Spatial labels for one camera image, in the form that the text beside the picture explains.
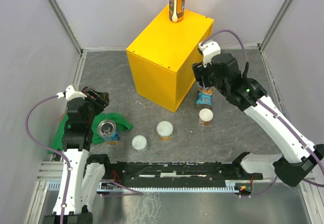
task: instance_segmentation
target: green fabric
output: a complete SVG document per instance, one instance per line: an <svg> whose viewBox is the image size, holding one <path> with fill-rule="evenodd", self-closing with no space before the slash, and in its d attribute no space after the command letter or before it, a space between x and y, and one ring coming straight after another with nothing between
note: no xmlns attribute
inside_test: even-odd
<svg viewBox="0 0 324 224"><path fill-rule="evenodd" d="M104 120L113 120L116 123L117 129L120 131L128 131L134 128L132 124L130 124L122 115L120 114L99 114L93 120L92 124L92 131L93 131L93 138L92 144L99 144L104 142L104 139L98 134L97 127L98 125ZM55 150L62 149L62 137L64 134L64 125L65 122L68 120L67 114L65 114L64 118L62 119L59 128L56 131L54 136L53 142L51 144L51 148Z"/></svg>

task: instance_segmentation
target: yellow box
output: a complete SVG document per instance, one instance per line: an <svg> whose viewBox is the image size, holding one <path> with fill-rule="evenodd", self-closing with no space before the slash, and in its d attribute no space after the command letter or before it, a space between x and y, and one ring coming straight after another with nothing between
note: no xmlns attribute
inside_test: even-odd
<svg viewBox="0 0 324 224"><path fill-rule="evenodd" d="M198 43L213 24L189 10L173 23L167 5L126 49L137 93L175 112L194 83L191 65L203 60Z"/></svg>

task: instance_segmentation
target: white wall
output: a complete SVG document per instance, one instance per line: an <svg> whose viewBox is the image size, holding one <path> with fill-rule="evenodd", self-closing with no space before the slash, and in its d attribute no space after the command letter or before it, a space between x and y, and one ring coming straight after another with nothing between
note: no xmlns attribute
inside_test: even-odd
<svg viewBox="0 0 324 224"><path fill-rule="evenodd" d="M0 14L0 222L23 223L47 158L24 120L36 102L64 90L78 54L47 0L0 0ZM39 141L50 143L65 104L56 99L35 110L30 127Z"/></svg>
<svg viewBox="0 0 324 224"><path fill-rule="evenodd" d="M265 49L288 118L315 144L324 143L323 2L294 0ZM314 175L324 183L318 167Z"/></svg>
<svg viewBox="0 0 324 224"><path fill-rule="evenodd" d="M168 0L57 0L82 48L127 47ZM260 43L284 0L186 0L186 8L232 29L247 45ZM221 45L235 45L219 35Z"/></svg>

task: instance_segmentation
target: purple cable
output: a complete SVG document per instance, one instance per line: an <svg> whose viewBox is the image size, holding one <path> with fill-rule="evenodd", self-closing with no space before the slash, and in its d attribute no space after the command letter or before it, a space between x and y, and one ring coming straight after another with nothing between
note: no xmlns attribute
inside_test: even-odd
<svg viewBox="0 0 324 224"><path fill-rule="evenodd" d="M261 101L260 99L258 100L258 102L265 108L267 109L269 112L271 112L276 118L278 118L285 126L286 128L298 139L298 141L302 144L302 146L312 155L312 157L314 157L315 161L317 162L319 168L321 169L323 175L324 175L324 166L322 164L322 162L320 162L320 159L317 157L317 155L310 149L307 147L307 144L305 143L305 141L302 139L302 137L300 135L298 135L293 128L282 118L280 117L274 110L272 110L270 107L268 107L267 104L265 104L263 101ZM303 181L310 183L312 185L315 185L317 187L324 187L324 184L319 184L316 182L311 182L307 179L303 179Z"/></svg>
<svg viewBox="0 0 324 224"><path fill-rule="evenodd" d="M242 42L242 40L238 37L238 35L237 35L234 31L232 31L232 30L229 30L229 29L219 30L219 31L215 32L214 34L211 34L211 35L210 35L209 37L207 37L205 40L203 40L203 42L201 43L201 45L205 44L205 43L206 43L209 39L211 39L213 36L215 36L215 35L217 35L217 34L219 34L219 33L222 33L222 32L229 32L229 33L231 33L233 36L236 37L238 43L241 45L241 48L242 48L242 50L243 50L243 53L244 53L244 56L245 56L245 60L246 60L246 62L248 62L248 61L249 61L249 58L248 58L247 51L245 50L245 47L244 47L244 45L243 45L243 42Z"/></svg>
<svg viewBox="0 0 324 224"><path fill-rule="evenodd" d="M34 141L37 145L49 150L49 151L52 151L52 152L55 152L56 154L58 154L59 156L61 156L64 161L66 162L66 165L67 165L67 168L70 168L71 167L71 164L69 162L69 159L61 152L55 150L55 149L52 149L46 145L43 145L42 143L40 143L39 141L37 141L30 133L29 131L29 128L28 128L28 120L29 120L29 117L30 117L30 114L32 113L32 111L40 104L42 104L43 102L45 101L48 101L50 99L53 99L53 98L58 98L59 96L58 95L55 95L55 96L50 96L48 98L45 98L44 100L36 103L30 110L29 112L27 113L27 116L26 116L26 120L25 120L25 129L26 129L26 132L27 132L27 135L29 136L29 138ZM68 186L69 186L69 183L70 183L70 176L71 176L71 171L67 171L67 177L66 177L66 183L65 183L65 188L64 188L64 193L63 193L63 198L62 198L62 205L65 205L66 204L66 196L67 196L67 189L68 189ZM61 210L61 216L60 216L60 224L63 224L63 218L64 218L64 207L62 207L62 210Z"/></svg>
<svg viewBox="0 0 324 224"><path fill-rule="evenodd" d="M241 195L240 198L251 198L251 197L255 197L255 196L258 196L258 195L261 195L261 194L264 194L264 193L270 191L273 188L273 186L274 186L275 182L277 181L277 179L278 179L278 177L276 176L274 178L273 182L270 184L270 186L266 190L261 191L261 192L259 192L257 194L254 194L254 195Z"/></svg>
<svg viewBox="0 0 324 224"><path fill-rule="evenodd" d="M112 183L112 184L114 184L114 185L116 185L118 187L121 187L121 188L125 189L125 190L133 192L133 194L122 194L122 195L101 195L101 194L97 194L100 197L112 198L112 197L134 196L134 195L142 195L143 194L142 192L130 189L128 187L125 187L125 186L123 186L123 185L121 185L119 183L116 183L116 182L114 182L112 180L109 180L109 179L102 179L100 182L109 182L109 183Z"/></svg>

